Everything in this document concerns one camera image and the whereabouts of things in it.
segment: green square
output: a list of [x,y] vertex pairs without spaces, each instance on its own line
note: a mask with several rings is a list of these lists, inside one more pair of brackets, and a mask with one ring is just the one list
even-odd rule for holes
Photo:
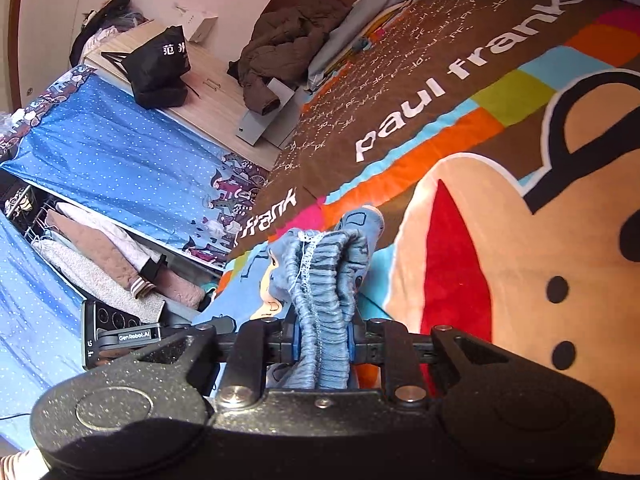
[[539,79],[513,70],[471,98],[507,127],[546,105],[555,93]]

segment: red cartoon mouth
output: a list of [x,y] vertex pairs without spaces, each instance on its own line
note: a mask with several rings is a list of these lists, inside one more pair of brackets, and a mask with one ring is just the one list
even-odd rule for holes
[[438,181],[427,234],[424,311],[420,332],[438,324],[492,340],[491,294],[458,206]]

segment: cartoon eye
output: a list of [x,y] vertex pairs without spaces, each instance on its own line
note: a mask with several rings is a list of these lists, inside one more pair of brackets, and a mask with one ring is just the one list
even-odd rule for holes
[[571,341],[558,343],[551,354],[551,362],[557,370],[567,370],[575,361],[575,345]]
[[640,262],[640,209],[626,219],[620,229],[620,253],[625,260]]
[[569,284],[562,276],[554,276],[546,284],[546,298],[551,303],[561,303],[569,295]]

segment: brown door frame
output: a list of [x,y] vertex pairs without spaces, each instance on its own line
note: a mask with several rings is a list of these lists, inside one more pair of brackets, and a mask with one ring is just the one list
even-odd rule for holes
[[20,93],[20,75],[18,72],[18,26],[20,23],[20,1],[10,0],[9,20],[7,24],[6,53],[9,65],[9,89],[13,110],[22,107]]

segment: brown coat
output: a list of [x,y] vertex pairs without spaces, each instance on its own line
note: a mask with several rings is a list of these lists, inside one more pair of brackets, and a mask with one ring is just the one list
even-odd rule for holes
[[247,108],[260,115],[278,108],[280,100],[263,78],[297,83],[349,10],[338,0],[315,0],[260,16],[238,61]]

